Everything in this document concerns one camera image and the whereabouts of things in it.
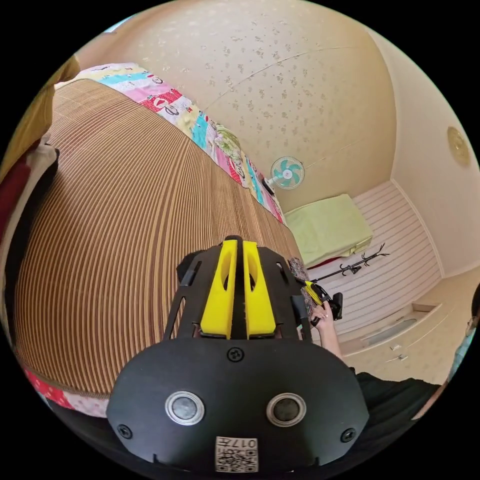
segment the screw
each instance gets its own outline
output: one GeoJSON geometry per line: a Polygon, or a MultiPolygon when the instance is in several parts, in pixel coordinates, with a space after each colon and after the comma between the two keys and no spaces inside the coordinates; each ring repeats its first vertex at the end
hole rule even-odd
{"type": "Polygon", "coordinates": [[[245,354],[241,348],[234,346],[226,353],[226,356],[231,362],[241,362],[245,354]]]}
{"type": "Polygon", "coordinates": [[[124,439],[129,440],[132,438],[132,431],[126,425],[123,425],[123,423],[119,425],[116,429],[124,439]]]}
{"type": "Polygon", "coordinates": [[[357,436],[357,431],[354,428],[347,428],[341,435],[340,441],[346,444],[357,436]]]}

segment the yellow bracket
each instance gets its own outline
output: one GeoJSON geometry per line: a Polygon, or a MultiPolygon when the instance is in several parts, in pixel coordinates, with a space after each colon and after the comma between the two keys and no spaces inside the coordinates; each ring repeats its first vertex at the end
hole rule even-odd
{"type": "Polygon", "coordinates": [[[203,334],[230,338],[236,270],[237,241],[225,240],[200,322],[203,334]]]}
{"type": "Polygon", "coordinates": [[[322,304],[322,301],[320,300],[320,297],[317,295],[317,293],[312,288],[312,282],[311,281],[308,281],[308,280],[305,281],[305,290],[312,297],[313,301],[317,305],[322,304]]]}
{"type": "Polygon", "coordinates": [[[253,241],[243,242],[243,275],[247,336],[250,338],[257,335],[273,335],[276,327],[274,313],[257,244],[253,241]],[[250,275],[254,282],[253,288],[250,284],[250,275]]]}

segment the light green cushion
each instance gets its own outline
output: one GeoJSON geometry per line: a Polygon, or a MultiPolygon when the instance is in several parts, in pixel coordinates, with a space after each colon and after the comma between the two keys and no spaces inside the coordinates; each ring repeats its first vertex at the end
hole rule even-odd
{"type": "Polygon", "coordinates": [[[296,208],[285,218],[307,268],[361,252],[374,235],[346,193],[296,208]]]}

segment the wall fan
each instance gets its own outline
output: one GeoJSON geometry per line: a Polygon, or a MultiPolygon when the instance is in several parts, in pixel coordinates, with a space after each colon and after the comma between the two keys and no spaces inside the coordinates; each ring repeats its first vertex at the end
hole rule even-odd
{"type": "Polygon", "coordinates": [[[302,162],[292,156],[283,156],[271,166],[271,178],[266,183],[271,190],[273,186],[292,190],[298,187],[305,177],[302,162]]]}

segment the white wainscoting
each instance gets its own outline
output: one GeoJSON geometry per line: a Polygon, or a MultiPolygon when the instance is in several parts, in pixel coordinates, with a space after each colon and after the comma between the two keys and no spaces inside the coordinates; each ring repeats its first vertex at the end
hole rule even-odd
{"type": "MultiPolygon", "coordinates": [[[[377,322],[414,302],[442,278],[434,248],[416,213],[400,190],[390,181],[354,199],[373,230],[373,240],[365,255],[383,252],[370,266],[353,275],[347,272],[320,282],[332,296],[343,293],[343,318],[336,322],[340,333],[377,322]]],[[[308,271],[310,279],[323,277],[361,260],[361,254],[335,260],[308,271]]]]}

